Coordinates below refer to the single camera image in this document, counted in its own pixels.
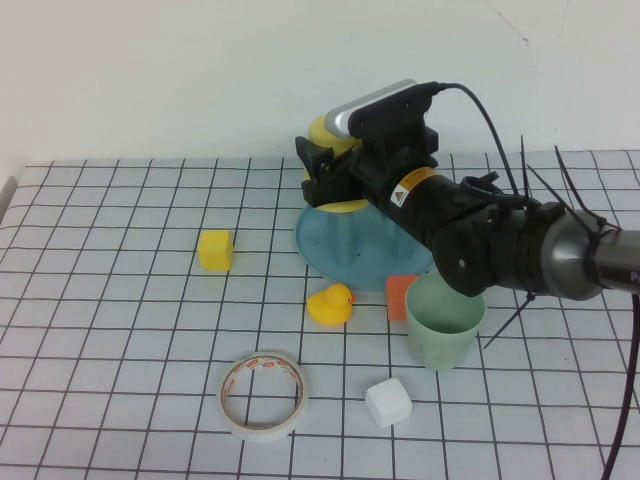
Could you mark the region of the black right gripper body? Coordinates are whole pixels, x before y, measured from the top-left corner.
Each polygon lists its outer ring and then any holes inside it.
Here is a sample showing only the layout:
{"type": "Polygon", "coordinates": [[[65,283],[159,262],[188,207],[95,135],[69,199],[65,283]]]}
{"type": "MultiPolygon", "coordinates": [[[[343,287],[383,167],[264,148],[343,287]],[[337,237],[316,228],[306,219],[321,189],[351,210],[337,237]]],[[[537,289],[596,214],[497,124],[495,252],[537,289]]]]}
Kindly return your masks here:
{"type": "Polygon", "coordinates": [[[406,175],[437,166],[432,154],[438,135],[429,133],[424,115],[431,94],[393,94],[356,109],[349,119],[353,137],[362,141],[351,173],[365,199],[410,235],[432,235],[442,226],[430,211],[433,195],[418,182],[404,199],[394,192],[406,175]]]}

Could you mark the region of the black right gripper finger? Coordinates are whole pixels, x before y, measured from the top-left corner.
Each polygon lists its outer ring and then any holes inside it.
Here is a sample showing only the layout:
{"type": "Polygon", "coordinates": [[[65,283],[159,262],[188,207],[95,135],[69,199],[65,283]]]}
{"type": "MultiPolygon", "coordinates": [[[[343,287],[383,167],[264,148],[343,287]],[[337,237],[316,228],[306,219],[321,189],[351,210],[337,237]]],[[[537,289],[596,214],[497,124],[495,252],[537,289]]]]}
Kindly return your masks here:
{"type": "Polygon", "coordinates": [[[356,139],[350,139],[337,147],[321,146],[306,137],[295,138],[296,153],[308,173],[342,173],[348,169],[349,158],[360,146],[356,139]]]}
{"type": "Polygon", "coordinates": [[[301,182],[302,195],[313,208],[346,204],[358,200],[358,189],[349,173],[333,173],[312,178],[306,171],[301,182]]]}

